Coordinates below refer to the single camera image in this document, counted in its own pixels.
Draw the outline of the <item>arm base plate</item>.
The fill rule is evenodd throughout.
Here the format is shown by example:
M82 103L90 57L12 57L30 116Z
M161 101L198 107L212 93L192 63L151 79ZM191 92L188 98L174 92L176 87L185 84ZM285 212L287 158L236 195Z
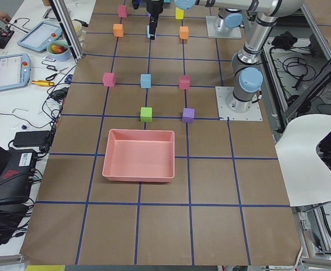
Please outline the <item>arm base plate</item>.
M234 87L216 86L216 100L219 120L222 121L263 121L256 93L252 100L241 102L233 95Z
M206 16L206 27L209 38L241 39L241 14L230 14L224 19L218 16Z

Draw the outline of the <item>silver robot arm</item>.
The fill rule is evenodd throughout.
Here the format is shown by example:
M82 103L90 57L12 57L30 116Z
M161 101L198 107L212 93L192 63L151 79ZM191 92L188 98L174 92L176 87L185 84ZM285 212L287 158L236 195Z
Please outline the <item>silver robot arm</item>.
M159 15L168 1L145 1L146 11L149 14L149 39L156 37ZM240 25L243 22L241 10L219 8L217 16L206 16L208 37L241 39Z
M303 1L241 1L240 10L254 11L256 19L251 34L232 60L235 77L233 92L227 97L227 106L236 113L247 112L252 99L263 83L263 74L255 65L276 21L298 10Z

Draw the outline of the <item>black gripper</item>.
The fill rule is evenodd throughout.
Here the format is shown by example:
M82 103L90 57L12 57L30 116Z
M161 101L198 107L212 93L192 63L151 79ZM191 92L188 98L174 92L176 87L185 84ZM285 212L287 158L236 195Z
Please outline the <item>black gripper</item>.
M157 17L163 12L163 0L147 0L146 10L151 15L151 17ZM156 36L156 25L153 28L149 25L149 38L155 39Z

